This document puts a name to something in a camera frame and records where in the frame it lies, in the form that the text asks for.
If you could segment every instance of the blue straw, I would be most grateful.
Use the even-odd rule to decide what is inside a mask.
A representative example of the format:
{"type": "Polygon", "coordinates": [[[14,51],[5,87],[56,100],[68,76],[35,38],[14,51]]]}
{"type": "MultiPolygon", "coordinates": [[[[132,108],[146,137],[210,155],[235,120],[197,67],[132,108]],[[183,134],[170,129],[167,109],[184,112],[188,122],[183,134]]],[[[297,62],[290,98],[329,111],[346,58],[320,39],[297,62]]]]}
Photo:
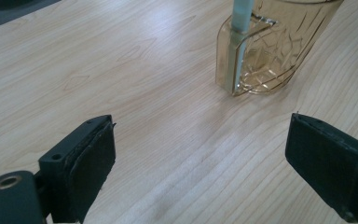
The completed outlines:
{"type": "MultiPolygon", "coordinates": [[[[232,10],[231,27],[239,33],[247,32],[252,16],[252,7],[254,0],[234,0],[234,7],[232,10]]],[[[243,60],[243,53],[245,52],[246,44],[243,43],[240,47],[240,54],[237,58],[237,68],[235,74],[235,90],[238,88],[241,76],[241,66],[243,60]]]]}

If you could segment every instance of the black plastic part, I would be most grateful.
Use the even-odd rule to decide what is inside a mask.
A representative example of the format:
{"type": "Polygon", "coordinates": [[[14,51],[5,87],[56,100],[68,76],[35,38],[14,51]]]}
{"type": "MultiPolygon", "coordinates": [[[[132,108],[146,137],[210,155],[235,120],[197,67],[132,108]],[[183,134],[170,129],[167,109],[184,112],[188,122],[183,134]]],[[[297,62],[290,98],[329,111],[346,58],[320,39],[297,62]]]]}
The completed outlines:
{"type": "Polygon", "coordinates": [[[347,222],[358,222],[358,140],[311,117],[293,114],[286,159],[347,222]]]}
{"type": "Polygon", "coordinates": [[[31,172],[0,176],[0,224],[10,223],[46,223],[31,172]]]}
{"type": "Polygon", "coordinates": [[[46,185],[45,181],[42,178],[42,175],[40,174],[40,171],[38,171],[34,175],[34,182],[36,183],[37,195],[39,196],[39,202],[40,207],[42,209],[43,217],[47,217],[48,214],[50,214],[51,209],[51,189],[49,189],[46,185]]]}
{"type": "Polygon", "coordinates": [[[83,222],[115,163],[111,116],[90,119],[39,159],[54,222],[83,222]]]}

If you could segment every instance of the transparent container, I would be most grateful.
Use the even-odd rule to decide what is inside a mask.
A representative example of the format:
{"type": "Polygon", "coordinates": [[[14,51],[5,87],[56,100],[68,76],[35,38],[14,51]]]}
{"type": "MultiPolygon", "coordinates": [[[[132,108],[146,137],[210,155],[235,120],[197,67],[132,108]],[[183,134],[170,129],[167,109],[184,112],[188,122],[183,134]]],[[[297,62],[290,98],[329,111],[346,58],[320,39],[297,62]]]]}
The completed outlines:
{"type": "Polygon", "coordinates": [[[231,18],[219,31],[216,83],[232,95],[275,92],[293,76],[342,2],[255,0],[246,33],[231,29],[231,18]],[[237,73],[240,49],[245,51],[237,73]]]}

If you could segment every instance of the wood grain surface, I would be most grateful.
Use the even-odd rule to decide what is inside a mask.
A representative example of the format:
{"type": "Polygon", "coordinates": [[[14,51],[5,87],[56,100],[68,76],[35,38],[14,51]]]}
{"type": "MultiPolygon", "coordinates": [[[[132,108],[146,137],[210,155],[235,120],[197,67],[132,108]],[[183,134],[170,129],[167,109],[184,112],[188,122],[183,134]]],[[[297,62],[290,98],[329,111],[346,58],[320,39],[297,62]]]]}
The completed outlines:
{"type": "Polygon", "coordinates": [[[345,223],[284,157],[292,113],[358,138],[358,0],[268,96],[214,84],[232,1],[62,0],[0,26],[0,175],[112,114],[117,163],[86,223],[345,223]]]}

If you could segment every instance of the wooden table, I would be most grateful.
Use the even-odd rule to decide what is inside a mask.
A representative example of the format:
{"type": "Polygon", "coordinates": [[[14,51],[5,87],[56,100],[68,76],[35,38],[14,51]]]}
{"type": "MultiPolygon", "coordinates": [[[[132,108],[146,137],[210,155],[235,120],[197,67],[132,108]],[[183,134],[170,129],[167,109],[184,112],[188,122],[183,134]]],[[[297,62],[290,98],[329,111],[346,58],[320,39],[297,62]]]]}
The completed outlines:
{"type": "Polygon", "coordinates": [[[214,84],[232,1],[62,0],[0,26],[0,175],[112,114],[117,162],[86,223],[344,223],[284,157],[293,112],[358,138],[358,0],[269,95],[214,84]]]}

